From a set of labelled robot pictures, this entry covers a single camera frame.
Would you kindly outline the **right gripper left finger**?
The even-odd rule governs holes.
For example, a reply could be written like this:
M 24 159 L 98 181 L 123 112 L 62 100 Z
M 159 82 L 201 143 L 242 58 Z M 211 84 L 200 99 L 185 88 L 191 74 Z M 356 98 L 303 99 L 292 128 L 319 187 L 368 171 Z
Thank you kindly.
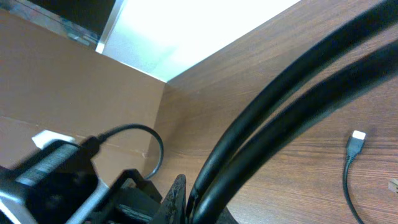
M 164 201 L 149 224 L 182 224 L 186 221 L 186 177 L 175 179 Z

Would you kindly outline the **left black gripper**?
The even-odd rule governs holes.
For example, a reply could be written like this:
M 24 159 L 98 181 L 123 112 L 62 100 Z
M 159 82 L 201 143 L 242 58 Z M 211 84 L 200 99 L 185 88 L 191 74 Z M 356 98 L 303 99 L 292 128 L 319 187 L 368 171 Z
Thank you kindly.
M 161 201 L 152 181 L 126 169 L 90 213 L 90 223 L 149 223 Z

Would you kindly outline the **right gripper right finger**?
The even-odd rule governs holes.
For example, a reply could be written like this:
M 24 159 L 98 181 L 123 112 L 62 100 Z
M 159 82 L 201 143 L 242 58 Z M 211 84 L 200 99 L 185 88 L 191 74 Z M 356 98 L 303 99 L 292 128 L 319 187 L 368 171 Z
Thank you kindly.
M 239 223 L 232 216 L 228 208 L 225 207 L 223 211 L 220 213 L 215 224 L 239 224 Z

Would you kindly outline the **black USB cable thick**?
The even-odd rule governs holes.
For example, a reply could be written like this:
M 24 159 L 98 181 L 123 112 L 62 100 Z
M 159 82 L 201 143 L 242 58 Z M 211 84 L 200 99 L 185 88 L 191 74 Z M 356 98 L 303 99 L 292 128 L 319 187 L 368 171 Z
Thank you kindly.
M 290 97 L 362 42 L 397 23 L 397 2 L 381 1 L 308 49 L 230 124 L 190 192 L 189 223 L 215 223 L 239 189 L 276 153 L 334 111 L 397 76 L 393 41 L 343 67 L 296 100 Z

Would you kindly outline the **black USB cable thin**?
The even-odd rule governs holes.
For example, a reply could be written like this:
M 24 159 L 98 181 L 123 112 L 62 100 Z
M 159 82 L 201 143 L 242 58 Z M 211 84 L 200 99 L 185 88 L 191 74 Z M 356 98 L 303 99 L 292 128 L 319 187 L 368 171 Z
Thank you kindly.
M 353 131 L 341 175 L 340 223 L 397 223 L 397 133 Z

